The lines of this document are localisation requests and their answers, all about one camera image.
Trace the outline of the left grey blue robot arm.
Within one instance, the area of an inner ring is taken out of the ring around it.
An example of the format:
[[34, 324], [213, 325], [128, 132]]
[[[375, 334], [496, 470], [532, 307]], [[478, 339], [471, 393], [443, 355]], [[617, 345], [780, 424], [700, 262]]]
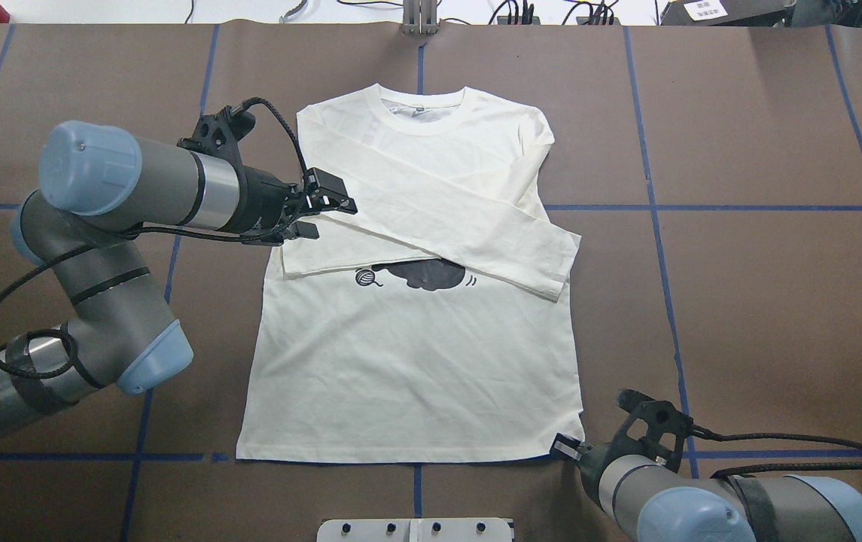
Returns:
[[39, 186], [11, 222], [35, 268], [0, 293], [54, 272], [69, 321], [0, 346], [0, 438], [109, 385], [136, 395], [189, 366], [193, 350], [139, 253], [146, 233], [279, 246], [317, 238], [307, 217], [356, 213], [344, 182], [303, 167], [299, 183], [248, 167], [239, 143], [255, 119], [204, 114], [176, 145], [122, 128], [65, 121], [49, 134]]

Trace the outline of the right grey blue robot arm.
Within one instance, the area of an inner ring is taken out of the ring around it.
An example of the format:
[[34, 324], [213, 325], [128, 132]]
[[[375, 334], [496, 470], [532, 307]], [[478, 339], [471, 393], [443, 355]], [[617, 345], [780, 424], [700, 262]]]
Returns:
[[549, 453], [578, 467], [590, 500], [634, 541], [862, 541], [862, 494], [832, 477], [693, 480], [640, 453], [607, 458], [558, 434]]

